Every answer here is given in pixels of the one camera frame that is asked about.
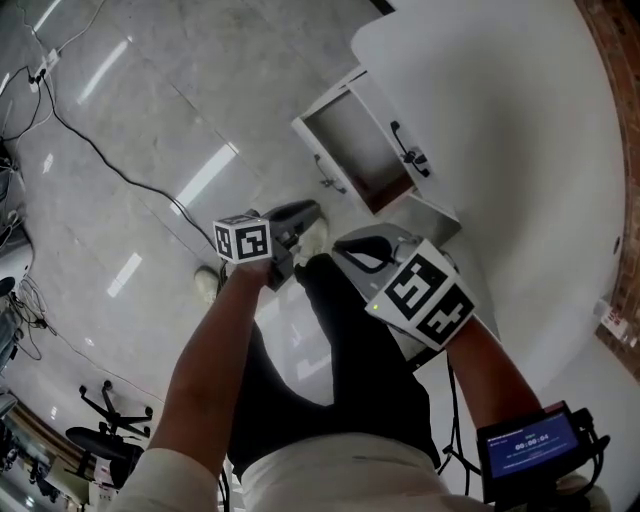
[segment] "digital timer display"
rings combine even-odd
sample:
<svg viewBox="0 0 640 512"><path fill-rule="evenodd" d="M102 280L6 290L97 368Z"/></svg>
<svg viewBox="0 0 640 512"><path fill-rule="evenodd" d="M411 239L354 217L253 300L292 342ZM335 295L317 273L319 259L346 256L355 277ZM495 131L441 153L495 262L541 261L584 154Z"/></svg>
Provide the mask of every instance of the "digital timer display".
<svg viewBox="0 0 640 512"><path fill-rule="evenodd" d="M530 469L573 450L578 440L564 413L487 440L493 478Z"/></svg>

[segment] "tiled floor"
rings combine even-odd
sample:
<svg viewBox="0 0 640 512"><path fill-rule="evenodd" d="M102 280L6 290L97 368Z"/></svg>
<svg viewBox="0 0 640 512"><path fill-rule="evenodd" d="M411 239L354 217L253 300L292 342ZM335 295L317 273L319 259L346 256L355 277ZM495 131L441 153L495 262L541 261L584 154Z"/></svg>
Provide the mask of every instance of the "tiled floor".
<svg viewBox="0 0 640 512"><path fill-rule="evenodd" d="M84 28L97 4L22 0L47 51ZM174 196L214 155L235 148L189 204L210 234L216 218L313 198L335 237L375 219L319 185L290 122L357 65L350 39L377 16L368 0L107 0L62 52L57 108L130 178ZM0 76L37 67L40 49L13 0L0 7L0 34ZM24 77L10 84L0 98L0 120L13 101L7 135L28 123L36 100ZM38 119L50 109L42 101ZM193 273L217 267L217 257L164 198L124 183L55 119L22 139L17 157L36 254L31 275L68 343L34 332L43 360L20 353L5 383L59 432L97 426L77 389L96 396L105 378L124 412L148 404L158 417L173 365L206 311ZM387 217L432 239L451 228L410 199ZM121 286L116 276L136 261ZM326 402L326 341L300 293L293 282L277 296L265 291L258 321L287 382Z"/></svg>

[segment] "white sneaker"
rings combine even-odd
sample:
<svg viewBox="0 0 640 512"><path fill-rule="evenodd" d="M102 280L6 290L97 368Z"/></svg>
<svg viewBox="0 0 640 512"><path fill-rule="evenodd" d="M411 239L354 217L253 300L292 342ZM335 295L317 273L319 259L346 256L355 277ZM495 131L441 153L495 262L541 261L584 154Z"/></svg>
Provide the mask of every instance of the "white sneaker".
<svg viewBox="0 0 640 512"><path fill-rule="evenodd" d="M320 217L298 239L299 252L293 257L294 266L304 267L314 256L327 252L328 240L329 225L325 219Z"/></svg>
<svg viewBox="0 0 640 512"><path fill-rule="evenodd" d="M218 295L218 274L211 267L200 267L193 276L200 296L208 304L213 304Z"/></svg>

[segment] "person's arm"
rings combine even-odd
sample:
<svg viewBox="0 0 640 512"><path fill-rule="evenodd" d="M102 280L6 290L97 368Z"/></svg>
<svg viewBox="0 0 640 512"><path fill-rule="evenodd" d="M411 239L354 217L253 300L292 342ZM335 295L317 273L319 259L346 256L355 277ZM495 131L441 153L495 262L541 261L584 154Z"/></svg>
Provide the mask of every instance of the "person's arm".
<svg viewBox="0 0 640 512"><path fill-rule="evenodd" d="M180 452L218 477L269 262L239 266L178 359L149 448Z"/></svg>
<svg viewBox="0 0 640 512"><path fill-rule="evenodd" d="M476 428L540 410L540 402L522 374L475 318L446 350Z"/></svg>

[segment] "open drawer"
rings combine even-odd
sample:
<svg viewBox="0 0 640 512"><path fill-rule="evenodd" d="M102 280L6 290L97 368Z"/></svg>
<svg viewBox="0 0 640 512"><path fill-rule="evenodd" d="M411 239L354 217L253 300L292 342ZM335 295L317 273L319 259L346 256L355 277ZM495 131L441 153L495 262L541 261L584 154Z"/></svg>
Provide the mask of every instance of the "open drawer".
<svg viewBox="0 0 640 512"><path fill-rule="evenodd" d="M345 77L292 126L321 171L335 178L366 211L377 215L412 194L455 218L429 163L403 161L408 151L417 156L422 152L363 69Z"/></svg>

